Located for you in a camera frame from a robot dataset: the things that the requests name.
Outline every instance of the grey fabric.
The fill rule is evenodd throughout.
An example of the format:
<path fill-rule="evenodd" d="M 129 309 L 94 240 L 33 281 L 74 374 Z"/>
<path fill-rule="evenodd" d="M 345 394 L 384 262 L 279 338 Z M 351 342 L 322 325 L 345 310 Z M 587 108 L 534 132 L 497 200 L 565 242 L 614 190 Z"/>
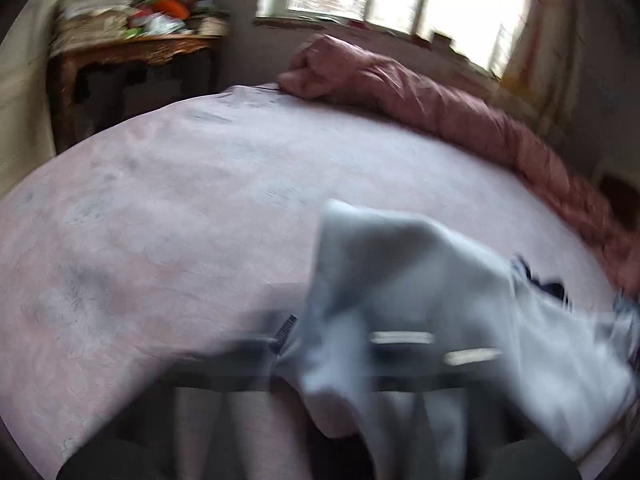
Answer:
<path fill-rule="evenodd" d="M 609 340 L 611 347 L 625 361 L 634 359 L 640 346 L 640 315 L 632 310 L 615 314 L 599 314 L 596 337 Z"/>
<path fill-rule="evenodd" d="M 359 431 L 384 480 L 395 474 L 410 404 L 372 391 L 369 335 L 429 332 L 444 351 L 499 349 L 498 386 L 575 458 L 636 398 L 630 368 L 597 325 L 562 309 L 498 254 L 436 222 L 331 202 L 306 310 L 276 372 L 298 389 L 324 434 Z M 459 478 L 459 395 L 429 395 L 442 477 Z"/>

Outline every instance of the orange object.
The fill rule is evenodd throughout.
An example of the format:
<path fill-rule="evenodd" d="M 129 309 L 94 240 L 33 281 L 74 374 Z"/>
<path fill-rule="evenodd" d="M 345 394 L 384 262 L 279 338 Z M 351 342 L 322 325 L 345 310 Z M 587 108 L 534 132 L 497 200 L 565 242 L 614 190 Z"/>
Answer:
<path fill-rule="evenodd" d="M 187 8 L 176 0 L 158 0 L 154 3 L 155 12 L 164 12 L 172 18 L 186 20 L 189 17 Z"/>

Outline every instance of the window sill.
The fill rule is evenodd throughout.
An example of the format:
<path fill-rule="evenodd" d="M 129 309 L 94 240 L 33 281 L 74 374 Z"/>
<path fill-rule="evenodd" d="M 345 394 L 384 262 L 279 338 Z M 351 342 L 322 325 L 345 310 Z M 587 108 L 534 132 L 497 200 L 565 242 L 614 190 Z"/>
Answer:
<path fill-rule="evenodd" d="M 282 28 L 289 30 L 317 30 L 324 31 L 329 30 L 332 27 L 340 27 L 352 32 L 373 32 L 379 33 L 383 36 L 389 36 L 396 38 L 407 43 L 414 44 L 421 48 L 432 51 L 436 56 L 443 57 L 448 61 L 459 66 L 463 70 L 469 70 L 478 76 L 489 79 L 490 81 L 497 82 L 499 79 L 487 72 L 481 66 L 471 63 L 465 56 L 459 54 L 453 50 L 441 50 L 434 48 L 431 41 L 425 40 L 420 36 L 411 36 L 403 32 L 398 32 L 385 27 L 379 27 L 377 25 L 371 25 L 369 23 L 360 22 L 358 20 L 350 20 L 347 18 L 312 18 L 307 16 L 256 16 L 254 18 L 254 25 L 256 27 L 269 27 L 269 28 Z"/>

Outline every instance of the wall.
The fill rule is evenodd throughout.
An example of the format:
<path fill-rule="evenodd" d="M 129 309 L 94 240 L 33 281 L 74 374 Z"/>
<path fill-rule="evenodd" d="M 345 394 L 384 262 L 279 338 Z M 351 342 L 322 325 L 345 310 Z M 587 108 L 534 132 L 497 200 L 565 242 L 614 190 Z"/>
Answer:
<path fill-rule="evenodd" d="M 640 166 L 640 46 L 610 0 L 586 0 L 586 15 L 580 94 L 563 154 L 585 174 L 605 159 Z"/>
<path fill-rule="evenodd" d="M 46 95 L 56 0 L 29 0 L 0 44 L 0 196 L 55 154 Z"/>
<path fill-rule="evenodd" d="M 272 82 L 287 67 L 295 49 L 314 32 L 308 29 L 282 29 L 254 25 L 257 0 L 215 0 L 231 11 L 231 36 L 226 39 L 219 87 L 231 85 L 256 85 Z M 474 93 L 482 92 L 482 86 L 491 85 L 486 78 L 468 71 L 460 75 L 460 69 L 434 55 L 429 50 L 407 41 L 384 36 L 376 32 L 351 30 L 331 26 L 325 31 L 350 43 L 358 44 L 379 54 L 392 56 L 417 72 L 425 73 L 442 82 L 457 78 L 461 86 Z"/>

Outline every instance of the curtain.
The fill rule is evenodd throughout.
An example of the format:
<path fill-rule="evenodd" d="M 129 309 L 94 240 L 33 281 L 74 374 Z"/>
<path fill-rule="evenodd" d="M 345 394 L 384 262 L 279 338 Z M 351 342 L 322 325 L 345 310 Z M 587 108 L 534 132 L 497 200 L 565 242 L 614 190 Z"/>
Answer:
<path fill-rule="evenodd" d="M 490 103 L 559 149 L 578 95 L 584 0 L 526 1 L 522 30 Z"/>

